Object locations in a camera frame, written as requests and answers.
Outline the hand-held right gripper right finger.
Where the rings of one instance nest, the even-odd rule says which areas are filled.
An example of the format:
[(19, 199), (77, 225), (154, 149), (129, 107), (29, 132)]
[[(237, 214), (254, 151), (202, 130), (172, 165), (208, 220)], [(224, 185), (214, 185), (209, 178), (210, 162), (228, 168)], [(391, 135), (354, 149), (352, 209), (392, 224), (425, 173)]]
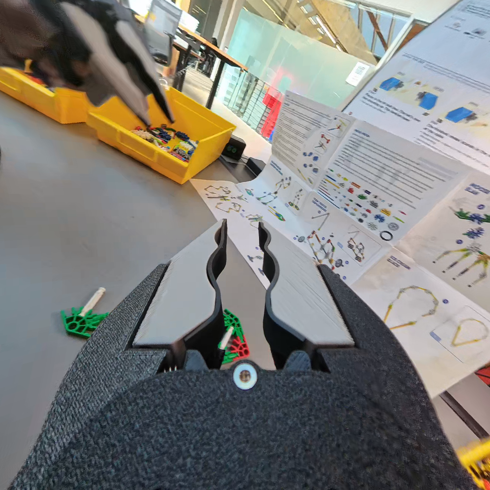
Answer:
[(295, 351), (313, 361), (319, 349), (352, 348), (348, 330), (319, 267), (305, 252), (260, 222), (259, 246), (266, 289), (263, 332), (276, 368)]

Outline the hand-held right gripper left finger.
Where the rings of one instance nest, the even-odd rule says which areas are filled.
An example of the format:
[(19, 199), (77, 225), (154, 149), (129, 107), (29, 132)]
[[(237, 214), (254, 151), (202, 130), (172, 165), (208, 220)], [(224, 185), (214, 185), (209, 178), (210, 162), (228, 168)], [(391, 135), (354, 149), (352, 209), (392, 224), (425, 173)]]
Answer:
[(183, 366), (196, 350), (217, 366), (225, 333), (222, 295), (217, 284), (227, 261), (227, 220), (216, 222), (174, 255), (144, 307), (131, 346), (162, 348), (172, 366)]

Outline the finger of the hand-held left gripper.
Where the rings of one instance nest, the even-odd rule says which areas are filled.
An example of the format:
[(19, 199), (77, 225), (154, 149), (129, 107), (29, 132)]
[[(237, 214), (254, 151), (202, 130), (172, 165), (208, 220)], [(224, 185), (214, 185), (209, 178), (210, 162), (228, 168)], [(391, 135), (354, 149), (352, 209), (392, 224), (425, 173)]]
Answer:
[(127, 71), (114, 52), (115, 23), (118, 20), (134, 21), (129, 10), (119, 3), (60, 3), (60, 7), (70, 20), (77, 35), (88, 48), (88, 64), (93, 73), (94, 84), (103, 82), (104, 85), (108, 86), (106, 89), (108, 95), (102, 95), (104, 89), (90, 91), (86, 85), (87, 95), (89, 97), (95, 96), (94, 99), (90, 98), (91, 102), (95, 106), (100, 106), (110, 94), (114, 94), (125, 103), (124, 96), (128, 99), (135, 96), (135, 92), (130, 86), (131, 82), (127, 78)]
[(130, 86), (135, 96), (123, 99), (128, 107), (147, 125), (148, 102), (146, 97), (152, 94), (167, 119), (175, 122), (175, 114), (168, 101), (166, 90), (162, 87), (156, 72), (156, 63), (152, 58), (143, 37), (134, 21), (118, 20), (114, 27), (114, 52), (125, 67)]

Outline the yellow parts bin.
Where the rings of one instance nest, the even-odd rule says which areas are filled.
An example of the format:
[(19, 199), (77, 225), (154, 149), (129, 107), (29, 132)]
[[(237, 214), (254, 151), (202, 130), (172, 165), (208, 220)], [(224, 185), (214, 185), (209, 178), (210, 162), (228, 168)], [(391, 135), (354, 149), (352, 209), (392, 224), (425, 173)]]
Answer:
[(149, 126), (166, 124), (198, 140), (199, 145), (188, 163), (157, 148), (131, 132), (136, 126), (147, 128), (130, 110), (114, 97), (99, 108), (89, 110), (87, 124), (102, 142), (131, 156), (178, 184), (183, 184), (214, 162), (222, 153), (236, 125), (193, 101), (176, 89), (166, 91), (175, 114), (171, 123), (154, 96), (148, 97)]
[(489, 489), (489, 437), (459, 448), (456, 454), (476, 486)]
[(66, 88), (50, 90), (20, 70), (1, 68), (1, 91), (60, 124), (83, 124), (87, 120), (85, 93)]

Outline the green red toy connector assembly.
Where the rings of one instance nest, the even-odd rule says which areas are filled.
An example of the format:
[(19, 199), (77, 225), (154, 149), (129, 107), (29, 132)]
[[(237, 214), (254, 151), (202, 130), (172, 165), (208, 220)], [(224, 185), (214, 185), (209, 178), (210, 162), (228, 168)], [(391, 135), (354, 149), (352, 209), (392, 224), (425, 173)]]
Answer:
[(225, 332), (217, 345), (220, 366), (232, 364), (250, 356), (250, 349), (240, 319), (228, 309), (224, 309), (223, 316)]

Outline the white toy rod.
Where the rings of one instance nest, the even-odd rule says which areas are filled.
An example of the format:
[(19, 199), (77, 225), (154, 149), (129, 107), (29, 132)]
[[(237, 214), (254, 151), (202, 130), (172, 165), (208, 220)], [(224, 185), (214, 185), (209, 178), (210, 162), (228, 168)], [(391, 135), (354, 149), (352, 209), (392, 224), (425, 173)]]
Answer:
[(92, 311), (93, 308), (96, 306), (96, 304), (104, 296), (105, 292), (106, 292), (105, 287), (99, 287), (95, 291), (95, 293), (91, 296), (91, 298), (88, 300), (88, 302), (85, 304), (85, 306), (82, 308), (79, 315), (81, 317), (85, 317), (90, 311)]

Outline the green toy connector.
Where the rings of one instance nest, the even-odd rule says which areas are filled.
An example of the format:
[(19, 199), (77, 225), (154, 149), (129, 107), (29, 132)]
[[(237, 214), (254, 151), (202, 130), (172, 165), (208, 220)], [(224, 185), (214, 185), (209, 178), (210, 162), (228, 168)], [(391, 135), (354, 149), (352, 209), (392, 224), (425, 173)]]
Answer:
[(82, 315), (83, 308), (71, 308), (60, 312), (61, 321), (67, 334), (88, 339), (107, 318), (109, 313), (98, 314), (93, 309)]

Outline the grey desk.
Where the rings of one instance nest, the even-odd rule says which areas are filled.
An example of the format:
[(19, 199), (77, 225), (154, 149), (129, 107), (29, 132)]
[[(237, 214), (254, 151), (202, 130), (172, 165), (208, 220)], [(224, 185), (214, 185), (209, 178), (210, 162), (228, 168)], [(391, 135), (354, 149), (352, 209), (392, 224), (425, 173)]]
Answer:
[[(352, 348), (165, 372), (130, 338), (165, 262), (212, 225), (189, 186), (1, 101), (1, 488), (475, 489), (412, 363), (321, 274)], [(60, 312), (107, 318), (88, 338)]]

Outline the printed task card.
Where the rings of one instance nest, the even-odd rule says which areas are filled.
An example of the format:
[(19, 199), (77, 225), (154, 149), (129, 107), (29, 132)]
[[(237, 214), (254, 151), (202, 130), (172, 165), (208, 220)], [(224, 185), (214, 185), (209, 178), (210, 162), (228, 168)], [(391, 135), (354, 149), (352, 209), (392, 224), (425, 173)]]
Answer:
[(489, 1), (447, 10), (344, 111), (489, 174)]

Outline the person's left hand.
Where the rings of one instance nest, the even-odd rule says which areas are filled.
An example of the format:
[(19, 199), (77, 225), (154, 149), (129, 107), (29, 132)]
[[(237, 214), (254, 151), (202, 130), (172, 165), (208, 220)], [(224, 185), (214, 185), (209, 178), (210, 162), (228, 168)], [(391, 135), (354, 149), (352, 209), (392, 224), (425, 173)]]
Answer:
[(26, 60), (43, 60), (55, 33), (30, 1), (1, 1), (1, 67), (23, 69)]

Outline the wooden office table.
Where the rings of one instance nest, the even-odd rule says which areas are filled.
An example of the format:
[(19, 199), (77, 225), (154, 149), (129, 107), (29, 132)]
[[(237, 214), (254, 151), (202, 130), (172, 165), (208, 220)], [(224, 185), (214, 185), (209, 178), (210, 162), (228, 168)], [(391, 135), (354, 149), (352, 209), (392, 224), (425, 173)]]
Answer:
[(199, 34), (188, 30), (181, 24), (177, 28), (176, 36), (188, 44), (188, 48), (185, 51), (185, 54), (179, 56), (179, 63), (181, 63), (181, 61), (184, 61), (186, 56), (188, 57), (190, 55), (193, 45), (205, 46), (215, 55), (217, 59), (219, 59), (217, 74), (215, 75), (211, 91), (209, 93), (205, 106), (207, 109), (211, 110), (218, 89), (218, 85), (223, 74), (224, 66), (229, 65), (231, 67), (239, 68), (241, 72), (248, 72), (248, 67), (238, 62), (236, 59), (230, 57), (228, 53), (220, 50), (212, 42), (206, 40)]

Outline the pile of toy pieces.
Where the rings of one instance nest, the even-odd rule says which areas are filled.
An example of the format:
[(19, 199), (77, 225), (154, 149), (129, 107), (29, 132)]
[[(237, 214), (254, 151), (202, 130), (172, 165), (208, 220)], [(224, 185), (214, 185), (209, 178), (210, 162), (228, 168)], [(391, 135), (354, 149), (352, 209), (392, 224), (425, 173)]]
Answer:
[(198, 140), (192, 140), (186, 133), (166, 124), (147, 128), (136, 126), (131, 132), (185, 163), (191, 160), (199, 145)]

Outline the black digital clock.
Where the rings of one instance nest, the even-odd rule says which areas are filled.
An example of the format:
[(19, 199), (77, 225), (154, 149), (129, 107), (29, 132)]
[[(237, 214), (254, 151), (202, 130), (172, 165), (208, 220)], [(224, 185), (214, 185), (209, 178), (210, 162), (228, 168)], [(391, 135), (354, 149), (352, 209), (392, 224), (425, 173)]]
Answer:
[(229, 141), (222, 150), (221, 156), (234, 161), (239, 161), (243, 156), (246, 146), (247, 144), (244, 139), (236, 135), (231, 135)]

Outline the fold-out toy instruction sheet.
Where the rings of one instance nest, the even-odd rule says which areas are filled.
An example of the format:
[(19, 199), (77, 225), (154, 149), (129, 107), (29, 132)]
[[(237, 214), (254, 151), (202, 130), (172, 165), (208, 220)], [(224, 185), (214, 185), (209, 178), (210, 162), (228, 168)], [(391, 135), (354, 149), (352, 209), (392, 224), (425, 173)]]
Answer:
[(489, 363), (489, 176), (287, 93), (253, 180), (192, 179), (264, 287), (261, 222), (350, 285), (432, 398)]

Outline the red blue stacked bins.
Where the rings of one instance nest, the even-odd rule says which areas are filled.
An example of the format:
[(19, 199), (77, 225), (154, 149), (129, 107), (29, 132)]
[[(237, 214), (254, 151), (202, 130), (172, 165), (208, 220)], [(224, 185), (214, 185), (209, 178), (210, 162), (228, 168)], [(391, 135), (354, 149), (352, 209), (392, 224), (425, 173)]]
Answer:
[(268, 141), (271, 140), (271, 135), (274, 131), (278, 115), (284, 100), (284, 82), (288, 79), (284, 76), (284, 72), (279, 71), (273, 82), (268, 86), (263, 97), (262, 103), (266, 107), (263, 114), (265, 117), (261, 123), (260, 134)]

